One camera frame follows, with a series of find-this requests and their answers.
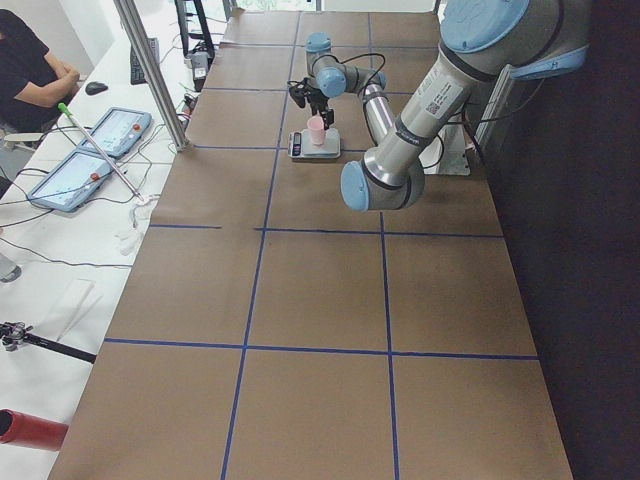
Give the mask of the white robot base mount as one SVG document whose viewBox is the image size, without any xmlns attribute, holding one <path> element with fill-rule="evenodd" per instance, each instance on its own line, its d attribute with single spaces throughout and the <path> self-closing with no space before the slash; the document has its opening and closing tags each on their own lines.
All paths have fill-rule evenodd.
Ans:
<svg viewBox="0 0 640 480">
<path fill-rule="evenodd" d="M 444 141 L 438 175 L 469 176 L 471 169 L 466 155 L 465 132 L 461 125 L 445 126 L 439 133 Z"/>
</svg>

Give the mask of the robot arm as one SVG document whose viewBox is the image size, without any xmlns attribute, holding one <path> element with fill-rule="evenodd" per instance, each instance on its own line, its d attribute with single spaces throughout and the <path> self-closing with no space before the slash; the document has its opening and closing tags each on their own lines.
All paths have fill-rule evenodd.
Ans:
<svg viewBox="0 0 640 480">
<path fill-rule="evenodd" d="M 394 115 L 376 70 L 341 64 L 324 32 L 306 41 L 307 77 L 290 95 L 309 105 L 326 126 L 331 98 L 361 98 L 375 145 L 341 173 L 344 203 L 355 211 L 397 210 L 414 204 L 425 184 L 420 154 L 458 112 L 471 90 L 505 67 L 514 80 L 570 73 L 586 59 L 589 1 L 451 1 L 440 25 L 438 57 L 416 91 Z"/>
</svg>

